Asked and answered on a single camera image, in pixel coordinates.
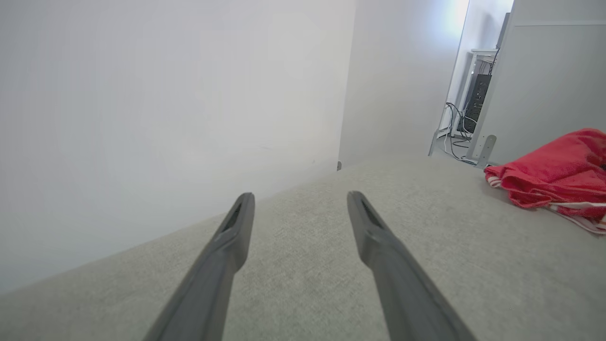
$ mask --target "wall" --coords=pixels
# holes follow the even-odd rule
[[[0,292],[334,172],[354,15],[2,1]]]
[[[339,159],[427,155],[453,72],[467,0],[360,0]]]
[[[502,164],[574,130],[606,131],[606,2],[517,0],[511,20],[468,156],[489,135]]]
[[[453,78],[446,97],[447,102],[458,103],[467,69],[471,64],[472,49],[494,49],[505,14],[511,11],[513,0],[469,0],[467,17],[461,35],[461,45],[454,64]],[[450,111],[445,110],[440,129],[448,127]]]

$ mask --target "gray carpet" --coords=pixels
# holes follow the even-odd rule
[[[480,170],[391,157],[258,201],[224,340],[388,339],[347,215],[353,189],[479,340],[604,339],[604,239],[511,205]],[[141,340],[221,220],[0,297],[0,339]]]

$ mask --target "computer tower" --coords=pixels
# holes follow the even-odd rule
[[[480,111],[482,111],[482,105],[484,105],[484,99],[488,92],[488,85],[490,84],[491,77],[491,75],[475,76],[473,88],[469,91],[466,100],[467,105],[463,110],[465,117],[469,117],[471,120],[467,118],[460,119],[459,125],[457,126],[458,131],[473,133],[476,129],[476,122],[480,118]]]

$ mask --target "folded towel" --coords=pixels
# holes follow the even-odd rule
[[[484,169],[491,187],[523,208],[545,207],[595,234],[606,234],[606,134],[568,133],[502,166]]]

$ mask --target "red towel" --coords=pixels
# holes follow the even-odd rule
[[[606,234],[606,134],[581,129],[502,166],[487,167],[491,187],[523,208],[545,207]]]

